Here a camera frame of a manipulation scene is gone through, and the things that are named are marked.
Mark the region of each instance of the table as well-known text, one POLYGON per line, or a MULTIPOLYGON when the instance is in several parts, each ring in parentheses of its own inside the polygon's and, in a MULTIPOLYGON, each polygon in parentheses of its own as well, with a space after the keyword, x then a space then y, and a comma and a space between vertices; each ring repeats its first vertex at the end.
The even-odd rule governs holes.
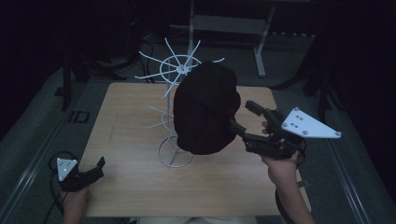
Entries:
MULTIPOLYGON (((236 120, 248 133, 261 133, 263 117, 244 108, 246 100, 276 108, 267 88, 237 87, 242 106, 236 120)), ((91 185, 88 217, 217 217, 278 215, 275 186, 258 155, 236 136, 221 152, 195 156, 182 168, 168 168, 157 148, 169 131, 160 122, 166 85, 113 83, 93 126, 80 170, 104 156, 105 176, 91 185)), ((309 206, 304 189, 304 198, 309 206)))

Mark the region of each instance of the white triangular tracker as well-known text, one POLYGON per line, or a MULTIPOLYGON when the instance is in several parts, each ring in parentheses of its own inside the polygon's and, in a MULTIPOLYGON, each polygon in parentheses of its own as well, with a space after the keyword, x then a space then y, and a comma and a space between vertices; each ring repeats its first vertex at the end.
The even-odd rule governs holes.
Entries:
POLYGON ((304 138, 340 138, 341 133, 305 114, 298 107, 291 110, 282 129, 304 138))
POLYGON ((58 158, 56 164, 58 167, 58 179, 59 181, 64 181, 65 178, 70 174, 73 168, 77 165, 76 160, 66 160, 58 158))

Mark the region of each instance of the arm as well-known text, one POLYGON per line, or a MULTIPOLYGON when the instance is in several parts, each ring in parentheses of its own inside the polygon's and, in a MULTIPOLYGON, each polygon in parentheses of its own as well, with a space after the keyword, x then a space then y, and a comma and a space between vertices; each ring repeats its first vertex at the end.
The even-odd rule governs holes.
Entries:
POLYGON ((64 199, 63 224, 79 224, 84 217, 89 195, 88 187, 78 192, 61 192, 64 199))
POLYGON ((297 185, 297 156, 298 152, 287 160, 262 157, 262 161, 268 165, 268 176, 276 185, 279 199, 291 220, 296 224, 311 224, 315 223, 315 220, 312 218, 297 185))

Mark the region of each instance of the black cloth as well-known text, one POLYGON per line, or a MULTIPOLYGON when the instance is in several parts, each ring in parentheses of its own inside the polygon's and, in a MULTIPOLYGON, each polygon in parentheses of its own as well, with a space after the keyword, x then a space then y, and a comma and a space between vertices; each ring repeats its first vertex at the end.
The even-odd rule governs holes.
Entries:
POLYGON ((241 105, 233 70, 204 62, 192 69, 175 93, 177 145, 195 155, 221 151, 234 139, 230 119, 241 105))

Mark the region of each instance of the white desk leg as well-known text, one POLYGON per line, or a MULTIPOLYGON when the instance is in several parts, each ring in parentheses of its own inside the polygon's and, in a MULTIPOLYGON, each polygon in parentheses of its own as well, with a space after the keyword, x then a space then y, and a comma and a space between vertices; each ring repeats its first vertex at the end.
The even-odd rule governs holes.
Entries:
POLYGON ((268 36, 268 30, 270 29, 271 20, 274 16, 274 12, 275 12, 275 7, 271 7, 271 10, 268 14, 267 22, 264 24, 262 28, 262 38, 260 40, 260 43, 257 47, 253 49, 259 77, 265 77, 266 75, 264 69, 264 63, 262 62, 262 48, 264 46, 265 39, 268 36))

